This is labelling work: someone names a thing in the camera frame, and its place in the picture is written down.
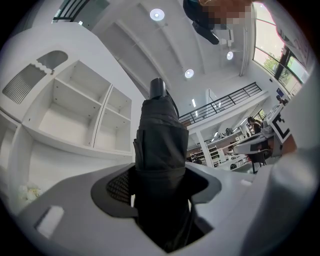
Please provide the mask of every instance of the white pillar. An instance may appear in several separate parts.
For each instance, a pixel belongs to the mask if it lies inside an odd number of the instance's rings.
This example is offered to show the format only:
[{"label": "white pillar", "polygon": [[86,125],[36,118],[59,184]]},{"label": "white pillar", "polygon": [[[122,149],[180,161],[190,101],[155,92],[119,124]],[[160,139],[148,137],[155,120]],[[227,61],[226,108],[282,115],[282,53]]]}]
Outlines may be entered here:
[{"label": "white pillar", "polygon": [[198,137],[198,140],[200,142],[200,145],[201,145],[201,148],[202,148],[202,152],[204,154],[204,158],[205,158],[205,161],[206,161],[206,165],[208,167],[213,167],[212,165],[212,161],[211,161],[211,157],[210,157],[210,154],[209,154],[209,150],[207,148],[207,145],[204,141],[204,138],[202,137],[202,134],[200,131],[197,131],[196,132],[196,136]]}]

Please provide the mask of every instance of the metal railing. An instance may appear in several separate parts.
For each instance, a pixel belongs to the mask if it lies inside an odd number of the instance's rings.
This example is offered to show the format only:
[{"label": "metal railing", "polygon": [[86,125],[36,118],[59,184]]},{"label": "metal railing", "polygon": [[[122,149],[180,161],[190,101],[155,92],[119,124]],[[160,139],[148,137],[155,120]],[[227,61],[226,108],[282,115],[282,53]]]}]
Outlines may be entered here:
[{"label": "metal railing", "polygon": [[73,22],[80,11],[90,0],[68,0],[62,6],[61,11],[53,18],[54,21],[69,20]]},{"label": "metal railing", "polygon": [[179,118],[179,122],[184,124],[185,126],[193,125],[199,121],[202,121],[203,119],[212,117],[224,110],[227,110],[228,108],[231,108],[232,106],[239,104],[246,99],[249,99],[250,97],[258,94],[261,91],[262,90],[256,84],[256,82],[251,83],[227,96],[224,96],[182,115]]}]

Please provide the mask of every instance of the black mesh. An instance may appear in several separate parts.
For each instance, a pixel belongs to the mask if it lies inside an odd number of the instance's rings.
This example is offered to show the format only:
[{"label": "black mesh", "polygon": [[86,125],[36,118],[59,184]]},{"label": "black mesh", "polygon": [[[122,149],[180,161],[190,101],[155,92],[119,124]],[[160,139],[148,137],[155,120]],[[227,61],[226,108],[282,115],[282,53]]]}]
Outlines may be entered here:
[{"label": "black mesh", "polygon": [[106,185],[106,191],[115,200],[131,205],[129,171],[117,176]]}]

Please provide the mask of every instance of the black umbrella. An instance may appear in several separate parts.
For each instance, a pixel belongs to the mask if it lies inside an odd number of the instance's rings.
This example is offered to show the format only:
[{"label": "black umbrella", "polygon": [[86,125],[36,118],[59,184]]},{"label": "black umbrella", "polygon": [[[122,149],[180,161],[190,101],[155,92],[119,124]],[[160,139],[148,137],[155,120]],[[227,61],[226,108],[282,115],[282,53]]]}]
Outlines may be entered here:
[{"label": "black umbrella", "polygon": [[137,224],[166,252],[185,246],[192,223],[184,188],[189,132],[178,121],[165,84],[151,82],[134,140]]}]

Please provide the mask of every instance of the white column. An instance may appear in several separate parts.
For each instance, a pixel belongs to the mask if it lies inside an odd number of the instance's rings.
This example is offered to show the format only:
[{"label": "white column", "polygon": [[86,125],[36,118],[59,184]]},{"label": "white column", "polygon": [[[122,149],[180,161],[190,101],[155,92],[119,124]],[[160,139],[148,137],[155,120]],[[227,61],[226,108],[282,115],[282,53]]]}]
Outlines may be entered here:
[{"label": "white column", "polygon": [[204,158],[205,158],[205,161],[206,161],[206,165],[208,167],[213,167],[212,165],[212,161],[211,161],[211,157],[210,157],[210,154],[209,154],[209,150],[207,148],[207,145],[204,141],[204,138],[202,137],[202,134],[200,131],[197,131],[196,132],[196,136],[198,137],[198,140],[200,142],[200,145],[201,145],[201,148],[202,148],[202,152],[204,154]]}]

